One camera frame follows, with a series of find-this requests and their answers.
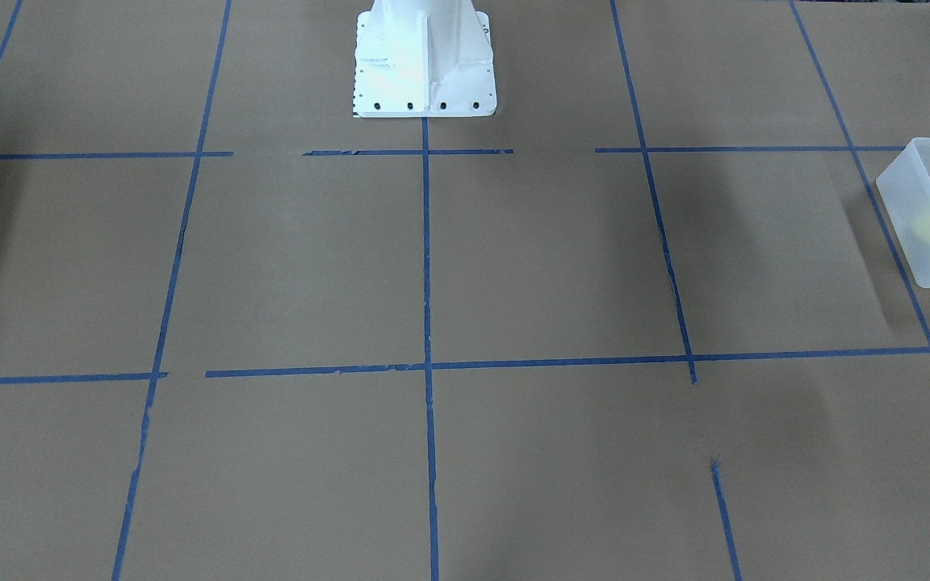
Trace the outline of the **clear plastic bin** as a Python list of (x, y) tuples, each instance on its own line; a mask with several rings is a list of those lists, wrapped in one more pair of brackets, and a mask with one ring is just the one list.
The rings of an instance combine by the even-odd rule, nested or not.
[(915, 283), (930, 288), (930, 137), (914, 137), (876, 180)]

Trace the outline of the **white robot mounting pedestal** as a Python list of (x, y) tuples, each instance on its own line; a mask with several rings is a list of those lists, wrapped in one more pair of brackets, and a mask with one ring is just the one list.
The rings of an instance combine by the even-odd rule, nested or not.
[(475, 3), (375, 1), (355, 33), (355, 118), (496, 114), (491, 23)]

